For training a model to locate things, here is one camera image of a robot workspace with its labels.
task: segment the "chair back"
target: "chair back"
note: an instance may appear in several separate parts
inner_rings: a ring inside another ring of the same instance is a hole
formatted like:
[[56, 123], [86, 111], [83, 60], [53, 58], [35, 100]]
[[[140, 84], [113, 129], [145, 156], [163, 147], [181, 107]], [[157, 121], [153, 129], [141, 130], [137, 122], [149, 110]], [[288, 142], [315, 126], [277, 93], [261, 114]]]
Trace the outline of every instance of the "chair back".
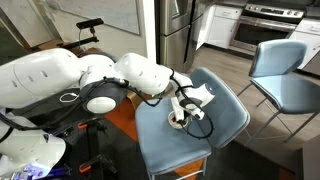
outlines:
[[[207, 83], [214, 90], [214, 99], [204, 107], [215, 127], [208, 141], [212, 147], [224, 147], [247, 126], [250, 115], [233, 91], [208, 69], [197, 68], [191, 74], [191, 80], [194, 87]], [[196, 122], [204, 133], [210, 131], [206, 117]]]
[[249, 72], [250, 77], [287, 74], [301, 65], [307, 50], [303, 41], [278, 39], [258, 45]]

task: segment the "chair seat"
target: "chair seat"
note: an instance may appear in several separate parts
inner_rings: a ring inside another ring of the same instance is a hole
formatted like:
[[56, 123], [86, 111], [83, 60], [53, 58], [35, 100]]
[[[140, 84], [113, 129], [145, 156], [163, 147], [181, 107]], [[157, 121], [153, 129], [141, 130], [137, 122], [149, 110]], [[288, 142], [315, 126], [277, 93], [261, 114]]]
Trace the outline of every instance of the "chair seat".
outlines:
[[[184, 130], [169, 125], [167, 118], [172, 111], [170, 99], [163, 99], [156, 107], [141, 103], [136, 111], [141, 153], [147, 170], [153, 175], [170, 172], [211, 154], [211, 146], [206, 139], [193, 138]], [[191, 129], [198, 136], [203, 136], [198, 123], [193, 122]]]
[[320, 87], [296, 75], [253, 78], [251, 82], [283, 114], [320, 111]]

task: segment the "oven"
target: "oven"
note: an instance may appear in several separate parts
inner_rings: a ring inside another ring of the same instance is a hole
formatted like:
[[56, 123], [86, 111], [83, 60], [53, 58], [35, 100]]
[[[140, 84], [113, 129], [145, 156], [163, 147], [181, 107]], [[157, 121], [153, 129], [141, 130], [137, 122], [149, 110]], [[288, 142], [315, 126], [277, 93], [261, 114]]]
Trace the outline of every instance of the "oven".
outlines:
[[269, 1], [248, 3], [238, 20], [230, 46], [252, 54], [261, 42], [289, 38], [303, 15], [301, 7], [292, 4]]
[[259, 43], [289, 38], [296, 24], [240, 16], [230, 45], [255, 52]]

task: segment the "stainless steel refrigerator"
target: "stainless steel refrigerator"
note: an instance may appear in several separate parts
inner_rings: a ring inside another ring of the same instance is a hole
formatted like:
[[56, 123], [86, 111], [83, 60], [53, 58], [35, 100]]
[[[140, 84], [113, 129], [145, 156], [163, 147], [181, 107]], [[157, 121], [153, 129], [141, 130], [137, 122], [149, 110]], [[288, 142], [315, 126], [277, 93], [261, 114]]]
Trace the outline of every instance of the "stainless steel refrigerator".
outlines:
[[206, 0], [157, 2], [159, 64], [186, 72], [194, 61]]

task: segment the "blue chair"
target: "blue chair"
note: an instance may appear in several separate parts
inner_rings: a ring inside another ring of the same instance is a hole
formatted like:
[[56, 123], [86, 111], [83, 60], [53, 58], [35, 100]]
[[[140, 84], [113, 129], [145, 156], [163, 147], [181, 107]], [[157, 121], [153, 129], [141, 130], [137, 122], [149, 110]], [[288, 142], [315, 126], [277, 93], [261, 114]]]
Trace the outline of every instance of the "blue chair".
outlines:
[[[237, 96], [216, 75], [205, 68], [197, 68], [191, 74], [195, 87], [208, 83], [213, 87], [215, 98], [204, 107], [213, 120], [215, 130], [207, 139], [196, 139], [183, 130], [172, 128], [167, 119], [173, 111], [169, 98], [163, 99], [156, 107], [141, 103], [136, 110], [136, 125], [141, 153], [149, 174], [154, 180], [156, 175], [165, 174], [181, 166], [204, 158], [203, 169], [197, 173], [205, 174], [206, 159], [211, 148], [222, 148], [234, 139], [249, 123], [249, 113]], [[190, 132], [204, 136], [210, 126], [206, 119], [193, 120]]]
[[250, 84], [254, 85], [277, 109], [277, 112], [245, 143], [248, 145], [280, 113], [313, 115], [303, 123], [285, 142], [288, 142], [320, 111], [320, 87], [293, 73], [303, 61], [307, 45], [302, 41], [280, 39], [262, 42], [258, 45], [249, 72]]

